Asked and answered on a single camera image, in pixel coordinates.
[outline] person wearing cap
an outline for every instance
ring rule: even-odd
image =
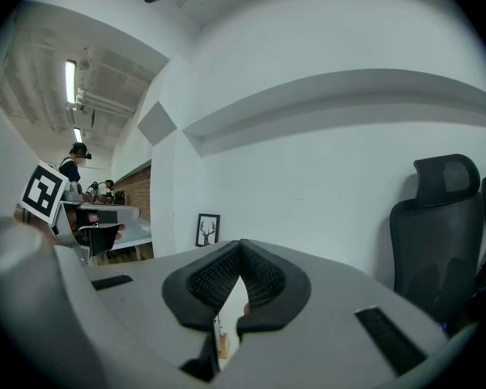
[[[78,165],[82,165],[85,159],[91,159],[92,155],[88,152],[84,143],[74,143],[67,157],[59,165],[59,173],[68,177],[70,182],[79,182]]]

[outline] framed picture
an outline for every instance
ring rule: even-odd
[[[212,245],[218,241],[220,235],[220,215],[198,215],[198,227],[196,228],[196,246]]]

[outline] black picture frame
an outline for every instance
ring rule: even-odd
[[[207,245],[212,245],[211,243],[209,244],[206,244],[205,241],[206,241],[206,237],[205,237],[205,233],[203,233],[203,237],[204,237],[204,243],[199,243],[198,241],[198,237],[200,236],[200,224],[202,222],[202,218],[211,218],[211,219],[215,219],[216,222],[215,222],[215,231],[212,232],[212,233],[209,233],[207,234],[207,240],[208,238],[214,234],[214,243],[216,243],[218,241],[218,237],[220,236],[220,219],[221,219],[221,215],[211,215],[209,213],[199,213],[198,214],[198,225],[196,227],[196,246],[207,246]]]

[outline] fluorescent light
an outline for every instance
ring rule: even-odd
[[[75,103],[75,62],[65,63],[66,100],[71,104]]]
[[[78,143],[83,142],[83,139],[81,138],[81,130],[79,128],[74,128],[74,135],[75,135],[75,139]]]

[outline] chair headrest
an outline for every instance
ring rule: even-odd
[[[458,202],[473,196],[480,186],[479,170],[462,154],[416,160],[419,207]]]

